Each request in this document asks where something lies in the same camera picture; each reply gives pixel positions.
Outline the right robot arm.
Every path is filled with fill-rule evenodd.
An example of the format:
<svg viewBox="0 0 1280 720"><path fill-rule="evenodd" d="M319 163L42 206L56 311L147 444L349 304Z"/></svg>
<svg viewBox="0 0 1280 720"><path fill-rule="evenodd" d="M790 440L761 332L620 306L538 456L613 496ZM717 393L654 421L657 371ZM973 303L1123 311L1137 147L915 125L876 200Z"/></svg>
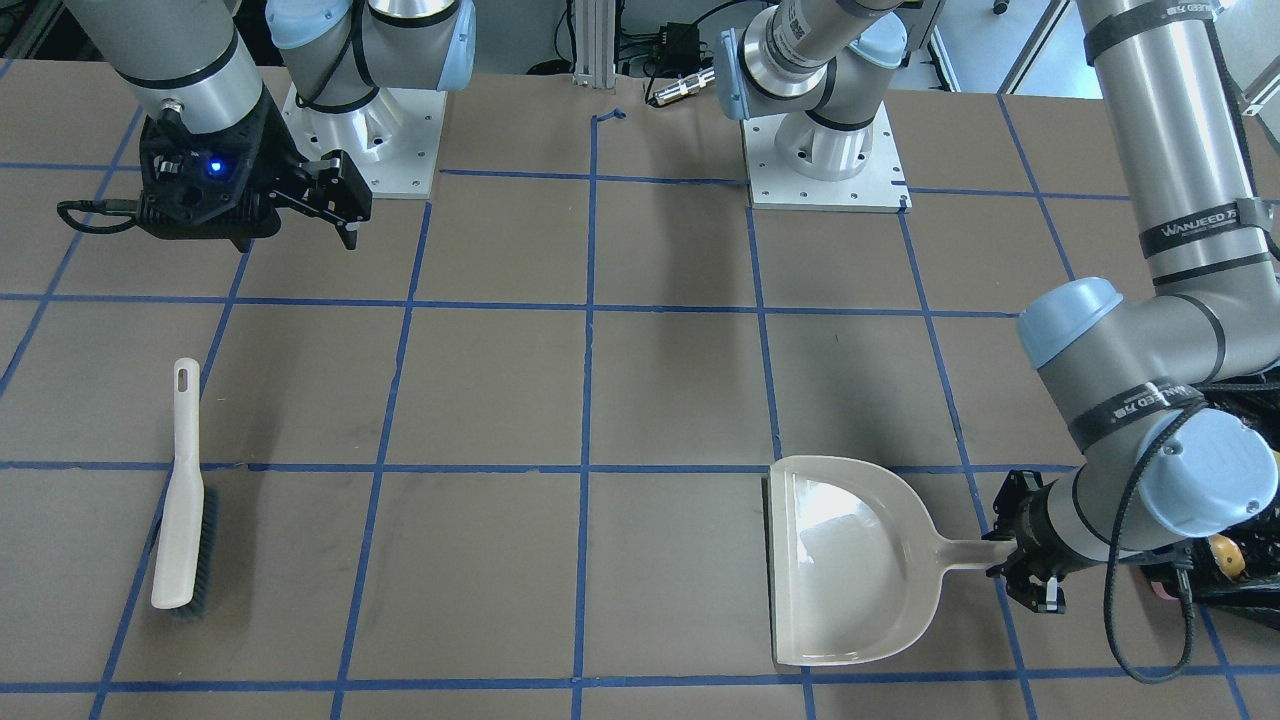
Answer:
<svg viewBox="0 0 1280 720"><path fill-rule="evenodd" d="M282 106L223 1L70 1L106 63L138 100L136 199L67 200L70 228L160 240L228 240L247 252L284 209L332 225L355 250L387 168L434 170L436 141L404 97L466 88L475 63L471 1L269 1L271 44L291 74Z"/></svg>

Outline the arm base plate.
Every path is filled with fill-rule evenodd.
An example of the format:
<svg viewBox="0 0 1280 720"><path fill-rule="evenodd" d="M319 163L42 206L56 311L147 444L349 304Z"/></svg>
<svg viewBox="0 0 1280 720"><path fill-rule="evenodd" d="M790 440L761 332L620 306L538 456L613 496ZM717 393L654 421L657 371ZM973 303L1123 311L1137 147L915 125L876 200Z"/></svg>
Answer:
<svg viewBox="0 0 1280 720"><path fill-rule="evenodd" d="M765 210L913 209L886 105L869 126L836 131L805 113L740 123L751 205Z"/></svg>
<svg viewBox="0 0 1280 720"><path fill-rule="evenodd" d="M375 197L430 197L448 92L381 88L365 106L338 114L300 108L296 96L292 85L282 114L307 159L340 149Z"/></svg>

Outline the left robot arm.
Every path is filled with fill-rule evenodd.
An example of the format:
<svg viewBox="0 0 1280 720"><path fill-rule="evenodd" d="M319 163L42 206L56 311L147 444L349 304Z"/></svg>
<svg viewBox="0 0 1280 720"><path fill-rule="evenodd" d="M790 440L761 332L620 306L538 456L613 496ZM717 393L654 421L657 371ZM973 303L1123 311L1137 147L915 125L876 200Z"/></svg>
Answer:
<svg viewBox="0 0 1280 720"><path fill-rule="evenodd" d="M1037 612L1068 574L1212 536L1277 493L1277 461L1204 404L1216 380L1277 368L1271 213L1256 192L1213 53L1211 1L1082 1L1155 296L1069 282L1018 318L1032 366L1084 464L1047 486L1007 477L992 573Z"/></svg>

